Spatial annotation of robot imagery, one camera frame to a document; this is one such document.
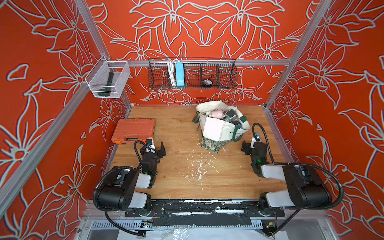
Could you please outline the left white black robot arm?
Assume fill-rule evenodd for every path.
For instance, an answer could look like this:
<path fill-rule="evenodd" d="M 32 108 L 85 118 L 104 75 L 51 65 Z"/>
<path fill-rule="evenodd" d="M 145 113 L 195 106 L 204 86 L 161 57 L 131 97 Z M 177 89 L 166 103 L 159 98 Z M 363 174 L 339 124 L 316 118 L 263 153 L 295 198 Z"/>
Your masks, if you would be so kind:
<path fill-rule="evenodd" d="M 97 183 L 93 202 L 103 212 L 138 210 L 147 214 L 152 209 L 151 196 L 136 189 L 150 189 L 154 186 L 160 159 L 166 156 L 163 143 L 156 149 L 152 138 L 134 142 L 134 151 L 139 165 L 114 167 L 106 172 Z"/>

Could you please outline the cream tote bag green handles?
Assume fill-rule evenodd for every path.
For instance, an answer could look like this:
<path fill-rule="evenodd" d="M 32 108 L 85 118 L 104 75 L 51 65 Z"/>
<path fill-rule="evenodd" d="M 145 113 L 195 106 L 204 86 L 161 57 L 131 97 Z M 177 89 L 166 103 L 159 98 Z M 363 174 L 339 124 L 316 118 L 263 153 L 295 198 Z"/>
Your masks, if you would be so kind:
<path fill-rule="evenodd" d="M 237 113 L 237 119 L 227 122 L 225 118 L 222 120 L 211 118 L 210 114 L 216 109 L 222 110 L 224 114 L 229 109 L 233 109 Z M 216 154 L 228 143 L 238 142 L 251 128 L 247 117 L 237 107 L 228 106 L 222 101 L 201 103 L 196 106 L 196 111 L 193 123 L 200 124 L 202 131 L 201 146 Z"/>

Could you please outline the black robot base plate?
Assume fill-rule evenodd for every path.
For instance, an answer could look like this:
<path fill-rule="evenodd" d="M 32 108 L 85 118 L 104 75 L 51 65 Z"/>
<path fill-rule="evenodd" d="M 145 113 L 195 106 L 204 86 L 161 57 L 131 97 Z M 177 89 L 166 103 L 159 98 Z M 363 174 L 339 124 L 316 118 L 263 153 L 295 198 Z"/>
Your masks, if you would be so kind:
<path fill-rule="evenodd" d="M 125 212 L 127 218 L 149 219 L 154 228 L 250 228 L 284 218 L 282 207 L 260 210 L 258 200 L 153 200 L 147 214 L 143 210 Z"/>

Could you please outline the grey clear pencil sharpener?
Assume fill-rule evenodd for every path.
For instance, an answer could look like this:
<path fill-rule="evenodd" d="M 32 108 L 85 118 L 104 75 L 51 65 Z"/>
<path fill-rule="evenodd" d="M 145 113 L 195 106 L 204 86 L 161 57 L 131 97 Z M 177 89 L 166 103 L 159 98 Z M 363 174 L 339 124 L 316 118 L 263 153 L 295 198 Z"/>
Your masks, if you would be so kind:
<path fill-rule="evenodd" d="M 237 113 L 233 109 L 229 109 L 228 111 L 225 112 L 225 120 L 227 122 L 232 122 L 237 119 Z"/>

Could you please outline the pink pencil sharpener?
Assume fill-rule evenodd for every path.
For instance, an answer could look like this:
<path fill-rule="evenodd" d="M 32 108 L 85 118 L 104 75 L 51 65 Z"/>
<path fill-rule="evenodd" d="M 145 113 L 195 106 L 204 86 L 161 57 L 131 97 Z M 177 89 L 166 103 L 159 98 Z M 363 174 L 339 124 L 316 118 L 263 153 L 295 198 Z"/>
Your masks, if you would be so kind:
<path fill-rule="evenodd" d="M 222 120 L 225 118 L 225 115 L 224 115 L 224 112 L 222 110 L 216 109 L 216 110 L 212 111 L 212 113 L 210 114 L 210 117 Z"/>

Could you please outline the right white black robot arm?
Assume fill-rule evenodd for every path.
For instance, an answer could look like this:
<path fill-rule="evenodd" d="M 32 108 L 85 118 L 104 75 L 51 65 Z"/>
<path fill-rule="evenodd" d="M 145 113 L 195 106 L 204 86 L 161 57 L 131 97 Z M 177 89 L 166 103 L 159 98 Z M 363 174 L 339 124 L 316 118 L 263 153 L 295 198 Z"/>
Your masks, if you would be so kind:
<path fill-rule="evenodd" d="M 242 142 L 241 151 L 251 157 L 251 167 L 258 177 L 280 180 L 287 186 L 286 190 L 260 194 L 258 211 L 262 215 L 279 208 L 324 209 L 332 204 L 332 195 L 314 167 L 268 163 L 268 145 L 259 135 L 250 143 Z"/>

